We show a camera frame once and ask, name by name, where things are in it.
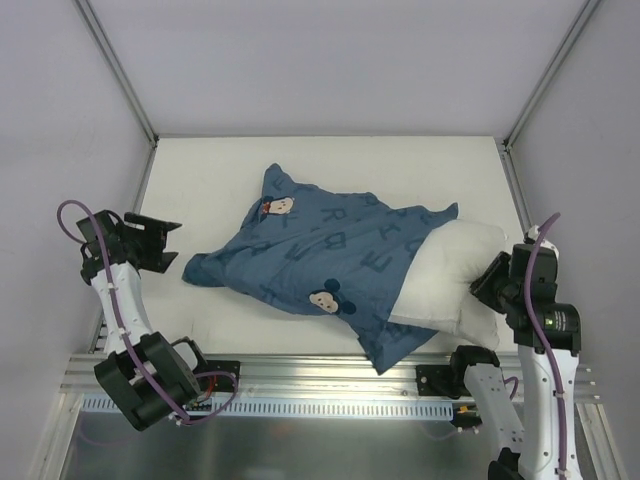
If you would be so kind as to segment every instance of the white pillow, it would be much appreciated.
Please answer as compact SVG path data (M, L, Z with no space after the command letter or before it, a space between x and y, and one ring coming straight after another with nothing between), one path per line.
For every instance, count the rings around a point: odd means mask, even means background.
M389 319L432 328L495 349L496 314L469 293L505 249L501 228L452 220L432 231L416 253Z

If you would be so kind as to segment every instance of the cartoon character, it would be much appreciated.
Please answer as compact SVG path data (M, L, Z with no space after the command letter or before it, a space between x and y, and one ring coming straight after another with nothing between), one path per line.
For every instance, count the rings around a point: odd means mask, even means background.
M356 306L353 302L346 300L341 294L339 294L339 290L340 282L335 278L330 278L324 282L324 290L311 292L311 295L309 295L309 301L332 315L338 315L340 313L353 315L356 313Z
M271 196L262 199L260 208L260 221L269 215L286 215L293 209L293 197L273 198Z

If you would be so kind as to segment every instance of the metal frame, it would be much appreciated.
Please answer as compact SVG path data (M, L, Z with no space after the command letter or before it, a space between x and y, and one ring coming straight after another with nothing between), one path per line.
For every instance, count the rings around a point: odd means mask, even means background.
M138 95L133 89L133 86L129 81L129 77L125 73L124 68L120 63L120 59L118 58L118 55L116 55L116 52L113 49L111 42L109 41L109 37L107 36L106 31L102 26L102 23L100 23L98 16L96 15L96 11L93 8L93 5L91 5L91 2L89 0L73 0L73 3L78 9L82 20L84 21L84 24L89 29L91 36L95 40L100 53L107 62L107 66L116 79L116 82L118 83L122 94L127 100L129 108L131 108L131 112L138 121L140 128L149 140L149 143L151 143L151 145L155 147L158 141L158 135L153 129L151 121L144 111Z
M538 80L533 92L527 99L527 102L524 104L524 107L520 111L520 115L518 115L518 119L516 123L511 128L510 133L507 135L507 140L505 142L505 147L507 151L511 151L513 144L516 142L525 125L531 118L531 115L535 111L536 107L547 93L551 82L556 77L562 65L564 65L565 60L575 47L578 39L584 32L587 24L591 21L593 14L596 12L600 4L603 0L585 0L580 12L574 19L569 31L565 34L564 38L560 42L558 49L551 57L551 61L547 65L542 77Z
M133 201L133 210L139 211L153 166L158 135L153 129L90 0L73 0L73 2L151 145L151 151L146 159L144 172ZM498 142L500 158L523 230L529 228L532 219L511 157L513 144L601 2L602 0L585 1L523 107L507 139ZM45 435L38 448L36 463L29 478L43 480L59 478L76 420L82 409L84 395L101 392L93 375L93 366L105 358L103 353L97 352L99 350L97 342L102 326L101 318L96 323L98 328L96 328L91 344L92 353L73 355L69 362L61 385L61 393L52 412L51 420L47 424ZM415 366L418 364L442 364L449 361L449 356L443 354L411 355L385 375L378 376L371 369L370 363L364 356L225 355L223 357L242 362L241 395L245 397L296 400L322 398L333 401L348 398L360 401L367 399L410 403L421 401L415 383ZM500 360L505 375L517 376L522 380L517 354L500 355ZM597 385L588 366L580 365L575 387L577 408L599 480L628 480L613 442L604 408L600 405L601 397L597 391ZM468 398L461 398L459 401L468 400ZM515 401L522 401L522 397L516 397Z
M221 393L215 398L199 404L195 410L186 410L190 416L203 417L222 408L231 394ZM106 394L85 394L83 412L115 413L120 410ZM240 395L223 411L223 417L264 417L278 418L350 418L375 420L453 420L452 401L406 402L403 400L346 399L335 401L317 398L267 398Z
M67 452L73 438L73 431L82 409L84 395L81 393L61 393L58 395L50 421L36 452L36 462L29 471L28 478L39 480L59 480L64 468Z

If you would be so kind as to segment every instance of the purple cable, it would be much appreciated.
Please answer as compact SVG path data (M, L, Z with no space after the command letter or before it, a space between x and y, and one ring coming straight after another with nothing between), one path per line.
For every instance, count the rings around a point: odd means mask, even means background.
M504 384L515 382L513 385L513 390L511 390L511 395L509 395L509 400L513 400L516 398L516 393L518 393L518 386L520 385L520 380L518 377L509 377L504 381Z
M105 266L105 275L107 277L107 283L109 283L110 285L113 285L113 274L111 272L111 265L109 265L108 259L109 259L109 251L107 250L107 245L105 243L104 240L104 235L102 235L102 231L100 230L100 225L98 225L98 222L96 221L96 218L94 217L93 213L91 212L91 210L89 210L89 208L82 202L78 201L78 200L65 200L64 202L62 202L60 204L60 206L58 207L58 212L57 212L57 218L58 218L58 224L60 225L60 228L62 229L62 231L72 240L76 241L76 242L80 242L80 243L84 243L83 241L81 241L79 238L75 237L65 226L64 223L62 221L62 211L64 210L64 208L67 205L76 205L77 207L80 207L80 209L82 209L84 211L84 213L89 217L89 221L91 221L91 225L93 226L93 229L96 232L96 237L98 239L98 244L100 245L100 253L102 255L102 258L104 259L104 266ZM116 296L116 292L113 288L109 289L109 297L111 299L111 305L113 306L113 313L116 317L116 324L118 325L118 328L122 329L123 331L125 330L125 325L124 325L124 320L122 319L122 314L120 313L120 306L118 305L118 297ZM187 412L185 412L176 402L173 401L173 399L171 398L171 396L162 388L162 386L156 381L155 378L153 378L153 375L146 369L146 367L144 366L143 362L140 360L140 358L138 357L136 351L133 348L133 345L131 343L131 340L129 339L129 335L125 334L122 335L122 340L124 342L124 345L127 349L127 352L129 353L129 356L131 357L131 359L133 360L133 363L135 364L136 368L138 369L138 371L142 374L142 376L144 377L144 379L149 382L149 385L151 385L151 387L156 391L156 393L160 396L160 398L162 398L167 405L169 405L172 410L183 420L183 422L185 424L189 424L189 425L195 425L196 423L202 423L203 420L209 419L211 417L213 417L214 415L209 415L207 416L205 419L202 420L198 420L198 421L192 421L189 417L189 414ZM237 394L237 390L238 390L238 383L236 381L236 379L234 377L232 377L230 374L226 373L226 372L218 372L220 375L226 375L229 376L230 378L232 378L232 382L234 384L234 394L232 395L230 401L228 401L227 403L225 403L223 405L224 408L226 408L229 403L231 403L231 400L233 400Z
M84 417L80 415L78 417L78 424L76 426L76 432L77 432L78 438L80 438L83 442L91 445L92 447L101 447L101 448L122 447L124 445L128 445L135 437L137 437L137 434L136 434L136 435L128 436L121 440L114 440L113 442L98 442L96 440L92 440L89 437L87 437L87 434L84 432L82 428L83 423L84 423Z
M536 240L533 250L531 251L531 256L529 257L529 262L527 263L527 270L524 277L524 303L527 307L527 313L529 314L529 318L531 319L531 323L533 325L542 346L549 357L549 363L551 364L551 371L553 373L553 381L556 386L557 400L558 400L558 421L560 422L560 479L566 479L564 472L567 470L567 448L568 448L568 433L567 433L567 406L562 398L564 394L564 387L562 385L562 376L560 374L560 368L558 367L558 361L556 360L556 356L553 353L551 345L549 344L549 340L544 334L542 327L540 326L540 322L538 322L538 318L536 317L536 313L533 309L533 301L531 299L531 281L533 278L533 267L536 262L536 258L538 253L540 252L540 248L542 246L542 242L546 237L549 229L554 224L556 220L560 217L560 213L554 213L549 219L542 224L540 227L540 232L538 234L538 239Z

